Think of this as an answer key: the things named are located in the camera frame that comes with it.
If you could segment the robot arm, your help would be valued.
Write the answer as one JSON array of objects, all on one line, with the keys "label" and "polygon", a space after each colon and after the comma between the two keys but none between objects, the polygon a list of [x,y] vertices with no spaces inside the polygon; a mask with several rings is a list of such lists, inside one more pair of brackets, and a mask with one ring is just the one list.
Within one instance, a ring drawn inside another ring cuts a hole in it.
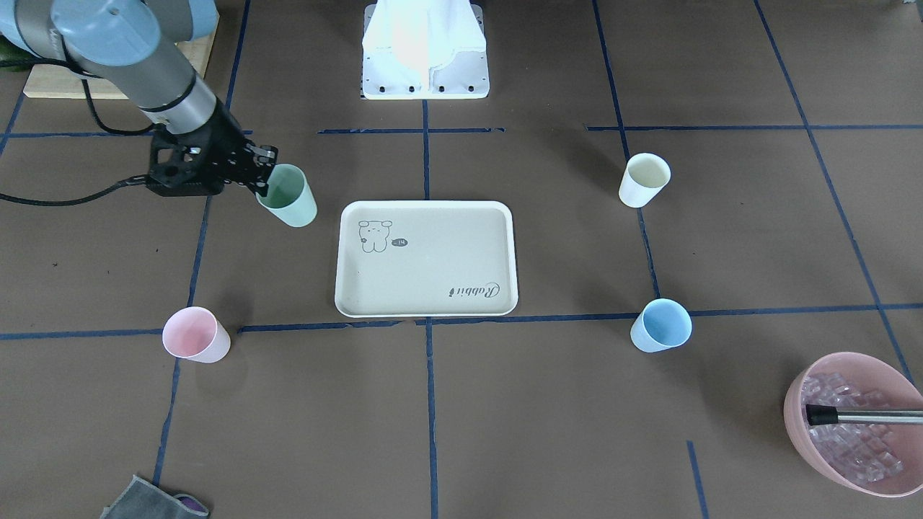
[{"label": "robot arm", "polygon": [[4,1],[2,35],[36,63],[111,82],[151,121],[149,170],[128,180],[159,196],[266,196],[277,148],[257,146],[177,44],[211,34],[213,1]]}]

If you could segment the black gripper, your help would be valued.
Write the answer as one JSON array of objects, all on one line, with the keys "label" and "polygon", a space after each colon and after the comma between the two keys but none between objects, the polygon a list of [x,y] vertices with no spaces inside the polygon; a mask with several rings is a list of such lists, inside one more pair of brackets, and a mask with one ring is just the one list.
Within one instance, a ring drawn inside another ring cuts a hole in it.
[{"label": "black gripper", "polygon": [[157,133],[170,133],[178,141],[208,149],[208,157],[224,184],[238,184],[251,193],[268,196],[268,184],[279,150],[271,145],[248,143],[243,130],[226,108],[216,108],[200,128],[188,133],[171,133],[159,123]]}]

